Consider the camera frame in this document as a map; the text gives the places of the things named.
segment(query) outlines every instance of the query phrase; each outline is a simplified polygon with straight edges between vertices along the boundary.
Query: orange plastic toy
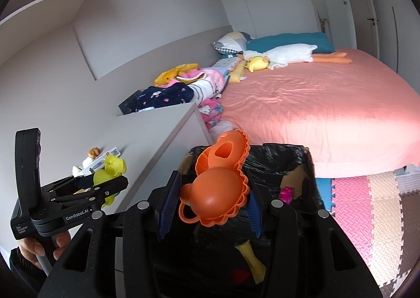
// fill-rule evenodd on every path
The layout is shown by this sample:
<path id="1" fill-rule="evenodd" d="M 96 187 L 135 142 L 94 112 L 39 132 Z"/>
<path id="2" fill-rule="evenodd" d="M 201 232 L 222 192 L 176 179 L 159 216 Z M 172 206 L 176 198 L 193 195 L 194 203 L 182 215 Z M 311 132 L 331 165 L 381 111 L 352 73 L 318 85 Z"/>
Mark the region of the orange plastic toy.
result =
<path id="1" fill-rule="evenodd" d="M 216 144 L 198 157 L 197 178 L 181 188 L 179 217 L 186 223 L 201 222 L 203 226 L 224 225 L 246 204 L 248 178 L 241 168 L 249 154 L 249 140 L 243 131 L 228 131 Z M 188 219 L 183 214 L 186 204 L 197 215 Z"/>

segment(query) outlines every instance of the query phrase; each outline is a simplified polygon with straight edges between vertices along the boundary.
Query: human hand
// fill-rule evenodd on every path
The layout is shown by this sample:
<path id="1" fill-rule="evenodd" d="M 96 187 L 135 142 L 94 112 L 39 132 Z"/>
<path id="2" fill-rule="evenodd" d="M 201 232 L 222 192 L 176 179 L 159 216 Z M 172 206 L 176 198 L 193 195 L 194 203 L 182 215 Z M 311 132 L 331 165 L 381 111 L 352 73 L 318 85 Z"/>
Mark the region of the human hand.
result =
<path id="1" fill-rule="evenodd" d="M 53 239 L 58 246 L 58 248 L 54 250 L 54 259 L 58 260 L 58 258 L 66 249 L 66 246 L 70 243 L 70 233 L 68 230 L 66 230 L 57 235 L 54 235 Z M 44 256 L 45 250 L 43 245 L 41 245 L 38 240 L 36 240 L 34 237 L 26 237 L 24 239 L 18 240 L 18 246 L 20 252 L 26 260 L 30 261 L 39 269 L 43 269 L 36 256 Z"/>

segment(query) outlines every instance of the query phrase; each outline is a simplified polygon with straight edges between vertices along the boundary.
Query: plaid pillow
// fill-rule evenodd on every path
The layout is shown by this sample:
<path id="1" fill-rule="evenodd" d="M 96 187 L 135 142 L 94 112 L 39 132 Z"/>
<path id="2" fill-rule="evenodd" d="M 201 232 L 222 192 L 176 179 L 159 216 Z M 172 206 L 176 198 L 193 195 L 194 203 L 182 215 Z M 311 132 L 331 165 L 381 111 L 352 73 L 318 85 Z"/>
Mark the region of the plaid pillow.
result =
<path id="1" fill-rule="evenodd" d="M 241 32 L 228 33 L 216 42 L 212 42 L 212 46 L 220 54 L 243 54 L 246 51 L 246 42 L 248 34 Z"/>

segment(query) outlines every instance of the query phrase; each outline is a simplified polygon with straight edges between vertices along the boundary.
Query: yellow plush toy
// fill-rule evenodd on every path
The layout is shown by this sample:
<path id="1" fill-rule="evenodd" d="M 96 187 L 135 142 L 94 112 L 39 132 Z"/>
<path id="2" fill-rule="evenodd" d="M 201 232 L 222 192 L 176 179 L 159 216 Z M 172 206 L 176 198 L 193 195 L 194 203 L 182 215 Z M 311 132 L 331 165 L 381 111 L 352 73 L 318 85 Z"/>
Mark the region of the yellow plush toy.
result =
<path id="1" fill-rule="evenodd" d="M 229 82 L 230 83 L 238 83 L 241 81 L 241 77 L 244 76 L 245 72 L 246 61 L 241 60 L 239 61 L 238 65 L 235 67 L 234 70 L 229 72 Z"/>
<path id="2" fill-rule="evenodd" d="M 113 154 L 108 155 L 105 158 L 105 169 L 99 169 L 93 175 L 93 186 L 104 183 L 106 181 L 112 180 L 124 174 L 127 171 L 127 165 L 125 160 L 118 158 Z M 105 203 L 102 205 L 102 208 L 105 206 L 110 206 L 114 202 L 115 197 L 119 193 L 108 196 L 105 198 Z"/>
<path id="3" fill-rule="evenodd" d="M 161 86 L 161 85 L 167 85 L 169 82 L 173 79 L 175 79 L 178 75 L 183 75 L 186 72 L 189 72 L 191 70 L 198 70 L 200 66 L 198 64 L 183 64 L 176 66 L 175 68 L 163 72 L 161 75 L 159 75 L 155 82 L 154 86 Z"/>
<path id="4" fill-rule="evenodd" d="M 267 68 L 268 64 L 268 59 L 265 56 L 254 56 L 249 59 L 248 63 L 246 64 L 246 67 L 251 73 L 253 73 L 254 71 L 259 71 Z"/>

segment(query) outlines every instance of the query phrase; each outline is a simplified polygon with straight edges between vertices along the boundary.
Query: pink mattress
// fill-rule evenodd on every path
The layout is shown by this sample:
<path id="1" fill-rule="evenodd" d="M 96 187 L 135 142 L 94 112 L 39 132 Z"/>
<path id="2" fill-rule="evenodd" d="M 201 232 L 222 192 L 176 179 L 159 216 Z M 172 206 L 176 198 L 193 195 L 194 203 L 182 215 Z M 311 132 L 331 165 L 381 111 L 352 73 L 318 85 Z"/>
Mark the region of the pink mattress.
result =
<path id="1" fill-rule="evenodd" d="M 309 148 L 319 178 L 420 165 L 420 96 L 394 71 L 350 49 L 349 65 L 299 63 L 246 71 L 222 97 L 222 120 L 252 144 Z"/>

